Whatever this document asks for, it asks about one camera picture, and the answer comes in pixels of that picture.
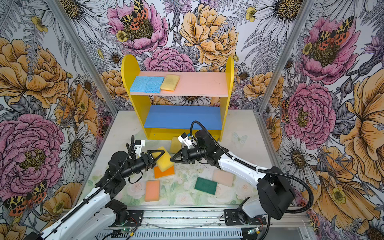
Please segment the yellow sponge with green back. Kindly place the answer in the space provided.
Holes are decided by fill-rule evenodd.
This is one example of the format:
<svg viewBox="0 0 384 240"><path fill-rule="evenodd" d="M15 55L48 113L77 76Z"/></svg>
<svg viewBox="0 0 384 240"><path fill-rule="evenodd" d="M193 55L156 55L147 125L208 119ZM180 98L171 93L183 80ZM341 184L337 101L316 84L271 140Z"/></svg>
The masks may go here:
<svg viewBox="0 0 384 240"><path fill-rule="evenodd" d="M182 148L182 143L178 140L177 137L173 137L171 140L170 153L176 154Z"/></svg>

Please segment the peach pink sponge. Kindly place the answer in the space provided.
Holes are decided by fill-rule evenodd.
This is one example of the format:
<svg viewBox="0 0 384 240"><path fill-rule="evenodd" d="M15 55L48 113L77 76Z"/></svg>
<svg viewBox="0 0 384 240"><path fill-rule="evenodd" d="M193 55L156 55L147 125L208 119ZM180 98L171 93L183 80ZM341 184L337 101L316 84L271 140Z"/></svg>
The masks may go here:
<svg viewBox="0 0 384 240"><path fill-rule="evenodd" d="M147 181L146 183L146 202L156 202L160 199L160 181Z"/></svg>

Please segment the dark green scouring pad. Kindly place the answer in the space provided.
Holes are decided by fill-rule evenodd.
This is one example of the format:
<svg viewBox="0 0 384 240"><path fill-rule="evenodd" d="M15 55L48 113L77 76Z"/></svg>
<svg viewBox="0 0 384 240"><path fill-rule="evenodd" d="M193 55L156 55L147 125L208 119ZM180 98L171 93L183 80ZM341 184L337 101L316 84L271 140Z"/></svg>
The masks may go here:
<svg viewBox="0 0 384 240"><path fill-rule="evenodd" d="M195 184L195 190L215 195L218 183L198 177Z"/></svg>

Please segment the pale pink sponge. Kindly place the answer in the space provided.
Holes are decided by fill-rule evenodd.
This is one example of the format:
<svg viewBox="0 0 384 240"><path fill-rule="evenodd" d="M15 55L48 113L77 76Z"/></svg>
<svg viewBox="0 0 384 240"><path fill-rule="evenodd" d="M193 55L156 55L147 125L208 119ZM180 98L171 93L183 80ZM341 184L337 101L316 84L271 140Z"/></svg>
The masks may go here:
<svg viewBox="0 0 384 240"><path fill-rule="evenodd" d="M232 187L234 175L222 170L214 170L212 181L227 187Z"/></svg>

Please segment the blue cellulose sponge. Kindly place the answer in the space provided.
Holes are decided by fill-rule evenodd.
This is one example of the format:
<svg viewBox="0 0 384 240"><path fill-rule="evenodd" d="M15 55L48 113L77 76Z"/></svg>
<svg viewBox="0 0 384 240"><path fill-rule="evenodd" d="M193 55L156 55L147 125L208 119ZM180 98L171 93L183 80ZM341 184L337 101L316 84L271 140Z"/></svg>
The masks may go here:
<svg viewBox="0 0 384 240"><path fill-rule="evenodd" d="M137 76L131 85L130 92L134 93L148 93L150 87L148 86L150 77Z"/></svg>
<svg viewBox="0 0 384 240"><path fill-rule="evenodd" d="M159 94L164 77L146 77L145 93Z"/></svg>

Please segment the dull yellow sponge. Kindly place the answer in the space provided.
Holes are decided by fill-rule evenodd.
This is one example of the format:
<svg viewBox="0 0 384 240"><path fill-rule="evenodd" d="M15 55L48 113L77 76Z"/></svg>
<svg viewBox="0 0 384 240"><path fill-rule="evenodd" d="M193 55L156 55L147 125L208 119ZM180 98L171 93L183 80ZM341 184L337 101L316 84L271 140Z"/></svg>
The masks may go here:
<svg viewBox="0 0 384 240"><path fill-rule="evenodd" d="M179 80L180 76L178 75L166 75L161 85L161 90L173 92L176 89Z"/></svg>

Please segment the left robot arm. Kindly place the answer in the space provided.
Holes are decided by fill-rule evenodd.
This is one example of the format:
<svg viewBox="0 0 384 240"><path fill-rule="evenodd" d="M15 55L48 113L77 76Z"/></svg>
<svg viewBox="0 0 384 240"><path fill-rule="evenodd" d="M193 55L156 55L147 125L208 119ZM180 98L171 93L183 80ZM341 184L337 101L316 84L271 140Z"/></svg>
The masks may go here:
<svg viewBox="0 0 384 240"><path fill-rule="evenodd" d="M108 162L105 175L95 188L60 220L27 240L76 240L92 238L107 227L124 225L129 219L127 206L115 200L133 174L153 168L164 150L148 150L137 159L131 152L118 151Z"/></svg>

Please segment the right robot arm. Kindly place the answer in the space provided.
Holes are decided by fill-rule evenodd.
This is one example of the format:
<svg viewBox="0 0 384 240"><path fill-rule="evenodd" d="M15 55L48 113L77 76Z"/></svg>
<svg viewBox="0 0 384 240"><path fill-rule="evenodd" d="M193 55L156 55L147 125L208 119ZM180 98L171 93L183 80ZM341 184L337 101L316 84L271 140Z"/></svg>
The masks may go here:
<svg viewBox="0 0 384 240"><path fill-rule="evenodd" d="M171 162L189 165L201 159L257 189L256 198L248 197L238 207L238 218L243 224L247 225L262 215L281 220L295 198L289 181L282 176L279 168L274 166L268 169L253 165L216 144L183 147L171 157Z"/></svg>

